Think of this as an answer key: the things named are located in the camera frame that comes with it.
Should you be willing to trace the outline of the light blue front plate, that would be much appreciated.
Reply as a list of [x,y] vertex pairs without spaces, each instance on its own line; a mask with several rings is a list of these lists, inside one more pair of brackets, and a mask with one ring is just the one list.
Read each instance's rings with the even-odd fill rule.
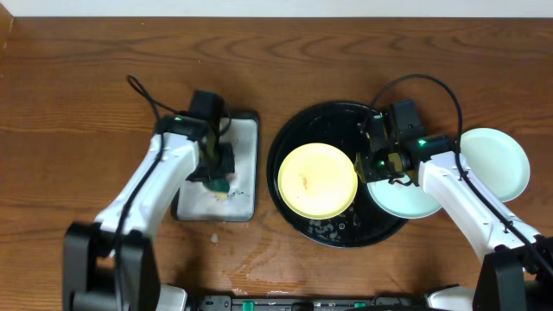
[[531,165],[511,136],[492,128],[476,128],[461,136],[461,153],[471,169],[503,202],[516,199],[527,188]]

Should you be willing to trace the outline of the light blue plate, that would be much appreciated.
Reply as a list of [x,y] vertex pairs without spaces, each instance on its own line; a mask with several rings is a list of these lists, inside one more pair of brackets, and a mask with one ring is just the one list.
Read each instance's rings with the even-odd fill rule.
[[516,199],[527,188],[531,165],[511,136],[492,128],[476,128],[461,136],[461,153],[471,169],[503,202]]
[[421,187],[410,182],[408,176],[399,178],[402,184],[387,180],[375,181],[367,184],[369,194],[376,204],[388,212],[403,219],[421,219],[438,212],[442,207]]

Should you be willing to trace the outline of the yellow plate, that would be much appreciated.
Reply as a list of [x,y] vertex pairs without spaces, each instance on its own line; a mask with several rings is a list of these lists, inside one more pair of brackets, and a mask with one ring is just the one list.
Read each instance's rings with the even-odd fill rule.
[[286,155],[278,169],[277,189],[294,213],[307,219],[331,219],[353,203],[358,176],[352,160],[340,149],[308,143]]

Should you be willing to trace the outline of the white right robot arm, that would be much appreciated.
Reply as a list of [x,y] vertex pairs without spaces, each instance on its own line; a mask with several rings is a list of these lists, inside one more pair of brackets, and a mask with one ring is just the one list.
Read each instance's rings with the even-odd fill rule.
[[426,295],[429,310],[550,310],[552,240],[526,224],[473,171],[445,136],[393,142],[365,135],[355,167],[376,204],[403,219],[443,209],[481,262],[475,289]]

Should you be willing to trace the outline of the green yellow sponge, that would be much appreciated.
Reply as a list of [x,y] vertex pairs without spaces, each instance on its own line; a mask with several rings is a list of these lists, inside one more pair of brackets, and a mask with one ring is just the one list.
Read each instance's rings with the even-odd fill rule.
[[227,179],[209,180],[203,185],[220,200],[225,200],[230,193],[230,182]]

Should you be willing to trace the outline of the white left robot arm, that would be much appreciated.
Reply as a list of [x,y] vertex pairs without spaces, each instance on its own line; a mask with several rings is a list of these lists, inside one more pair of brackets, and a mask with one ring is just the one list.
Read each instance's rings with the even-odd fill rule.
[[153,239],[185,181],[234,170],[219,120],[167,115],[118,197],[92,223],[72,223],[63,244],[65,310],[183,310],[184,289],[160,282]]

